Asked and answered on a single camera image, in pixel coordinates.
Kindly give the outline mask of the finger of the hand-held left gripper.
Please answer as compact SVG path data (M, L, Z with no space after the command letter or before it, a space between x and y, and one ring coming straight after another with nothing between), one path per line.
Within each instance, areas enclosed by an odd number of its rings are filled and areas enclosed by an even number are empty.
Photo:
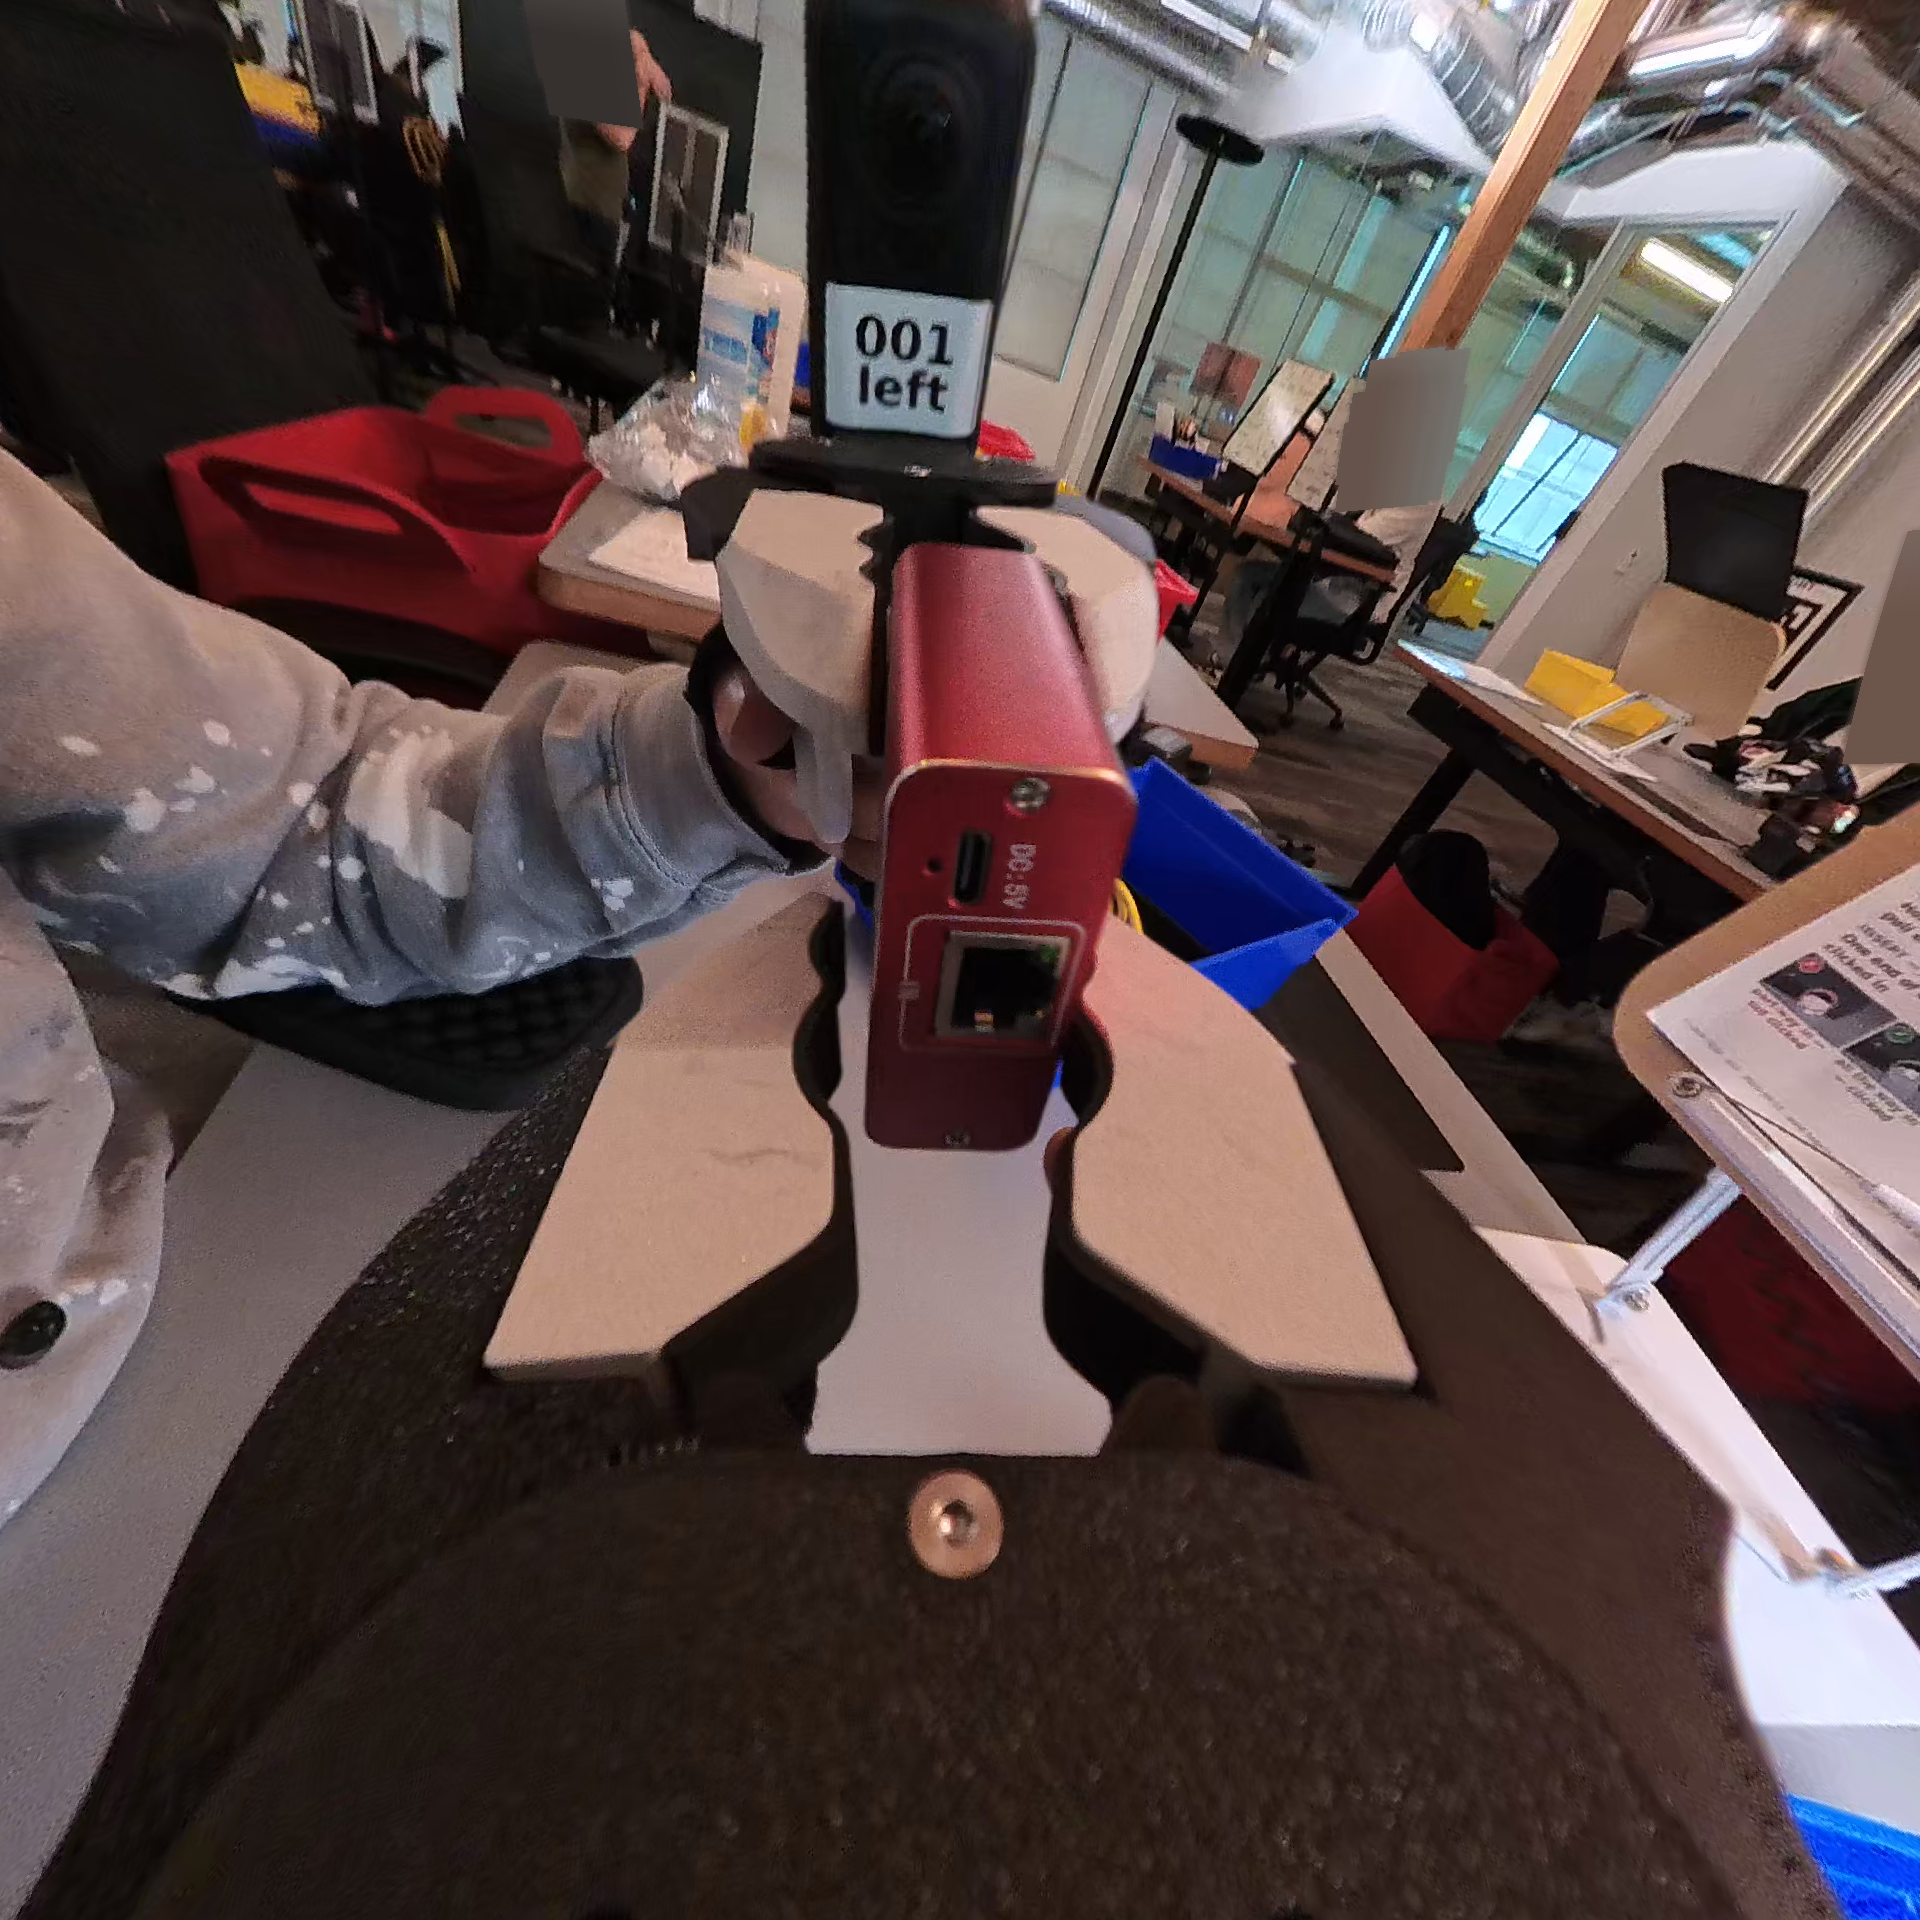
M1137 729L1164 613L1150 534L1107 508L979 508L977 520L1030 550L1068 610L1107 740Z
M759 488L719 553L733 654L821 747L868 747L879 509Z

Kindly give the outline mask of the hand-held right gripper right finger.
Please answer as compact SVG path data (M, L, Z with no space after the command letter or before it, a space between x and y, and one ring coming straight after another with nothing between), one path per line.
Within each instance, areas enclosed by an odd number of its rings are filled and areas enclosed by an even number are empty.
M1061 1151L1064 1267L1272 1386L1407 1390L1410 1345L1295 1056L1180 962L1101 962L1088 1111Z

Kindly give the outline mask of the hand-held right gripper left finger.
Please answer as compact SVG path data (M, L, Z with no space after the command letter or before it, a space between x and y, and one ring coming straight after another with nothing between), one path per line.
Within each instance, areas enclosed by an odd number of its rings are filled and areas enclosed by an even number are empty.
M643 1005L484 1349L492 1378L816 1371L860 1300L843 993L845 913L805 891Z

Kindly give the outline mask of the red metal ethernet adapter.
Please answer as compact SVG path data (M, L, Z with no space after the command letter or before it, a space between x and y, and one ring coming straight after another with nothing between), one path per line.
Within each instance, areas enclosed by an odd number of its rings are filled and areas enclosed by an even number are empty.
M1110 925L1137 795L1041 563L919 544L892 565L867 1135L1031 1144Z

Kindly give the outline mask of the blue plastic bin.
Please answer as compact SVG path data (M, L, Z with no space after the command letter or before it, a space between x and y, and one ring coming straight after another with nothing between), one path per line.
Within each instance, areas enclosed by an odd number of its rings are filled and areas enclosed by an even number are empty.
M1790 1795L1790 1817L1843 1918L1916 1918L1916 1837Z
M1131 775L1137 829L1122 868L1150 927L1243 1012L1261 1012L1357 922L1357 904L1164 760Z

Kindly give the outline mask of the person's left forearm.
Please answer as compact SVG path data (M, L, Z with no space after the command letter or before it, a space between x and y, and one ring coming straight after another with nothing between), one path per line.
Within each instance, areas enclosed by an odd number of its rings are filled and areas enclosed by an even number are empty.
M3 1024L59 947L184 1000L484 993L626 958L821 854L721 772L710 679L474 713L142 572L3 459Z

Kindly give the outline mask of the black monitor screen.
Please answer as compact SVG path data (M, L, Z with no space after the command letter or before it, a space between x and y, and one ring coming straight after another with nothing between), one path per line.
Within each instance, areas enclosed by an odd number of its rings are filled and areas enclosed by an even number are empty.
M761 46L707 20L695 5L623 5L626 28L646 36L660 70L672 81L672 102L728 125L733 157L726 175L726 212L719 243L733 218L749 212L756 167ZM619 262L631 270L660 264L662 251L646 243L646 201L657 157L660 102L643 108L631 153L634 180L626 216L615 235L585 225L563 183L559 120L550 108L535 58L535 36L526 5L461 5L461 118L464 127L521 130L535 162L540 194L563 212L563 239L585 260L600 285L611 285Z

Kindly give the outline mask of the clear plastic bag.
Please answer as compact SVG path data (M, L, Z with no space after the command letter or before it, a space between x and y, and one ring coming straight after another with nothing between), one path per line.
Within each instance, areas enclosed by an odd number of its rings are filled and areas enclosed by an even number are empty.
M585 442L585 459L600 481L646 508L676 508L693 483L749 465L743 432L743 402L719 381L660 380Z

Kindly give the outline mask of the white wipes container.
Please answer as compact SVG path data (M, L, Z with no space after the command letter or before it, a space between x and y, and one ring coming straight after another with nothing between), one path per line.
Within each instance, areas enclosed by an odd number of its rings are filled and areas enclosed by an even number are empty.
M719 251L703 282L695 395L750 439L783 439L793 418L808 282L756 251Z

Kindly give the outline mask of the black backpack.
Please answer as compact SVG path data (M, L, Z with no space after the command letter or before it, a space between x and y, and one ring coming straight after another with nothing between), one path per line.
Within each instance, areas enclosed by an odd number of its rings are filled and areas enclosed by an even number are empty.
M1406 891L1467 947L1491 947L1504 897L1483 841L1467 829L1430 829L1406 842L1394 860Z

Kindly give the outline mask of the yellow plastic bin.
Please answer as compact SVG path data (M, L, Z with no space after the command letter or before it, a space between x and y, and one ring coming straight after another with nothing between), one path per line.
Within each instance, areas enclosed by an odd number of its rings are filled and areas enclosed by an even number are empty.
M1570 721L1575 716L1618 698L1618 692L1626 685L1614 676L1609 668L1549 649L1536 660L1523 690Z

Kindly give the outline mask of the white board stand base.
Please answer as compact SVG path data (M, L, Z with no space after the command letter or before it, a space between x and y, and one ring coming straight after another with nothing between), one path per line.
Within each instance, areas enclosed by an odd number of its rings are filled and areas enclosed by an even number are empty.
M1607 698L1596 710L1575 716L1566 729L1566 740L1602 759L1629 759L1635 752L1671 742L1680 733L1690 729L1690 710L1677 710L1671 704L1663 704L1645 692L1620 690L1618 698Z
M1624 1260L1481 1227L1735 1515L1720 1618L1783 1790L1916 1832L1916 1645L1680 1315L1603 1309Z

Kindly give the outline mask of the red storage box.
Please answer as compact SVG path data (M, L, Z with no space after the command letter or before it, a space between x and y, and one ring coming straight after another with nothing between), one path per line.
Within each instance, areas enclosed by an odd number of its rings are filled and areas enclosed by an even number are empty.
M1669 1260L1660 1291L1745 1399L1916 1414L1916 1378L1746 1198Z

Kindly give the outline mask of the wooden instruction board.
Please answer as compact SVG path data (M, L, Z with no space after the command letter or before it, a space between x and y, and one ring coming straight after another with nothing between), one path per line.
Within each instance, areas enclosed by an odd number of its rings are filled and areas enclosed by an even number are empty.
M1635 1309L1750 1201L1916 1374L1916 811L1651 964L1618 1051L1709 1176L1603 1296Z

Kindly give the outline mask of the wooden support post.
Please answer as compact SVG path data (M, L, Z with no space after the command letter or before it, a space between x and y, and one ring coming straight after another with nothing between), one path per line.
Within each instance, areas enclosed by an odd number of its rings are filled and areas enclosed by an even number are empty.
M1549 58L1414 310L1401 352L1456 350L1651 5L1570 5Z

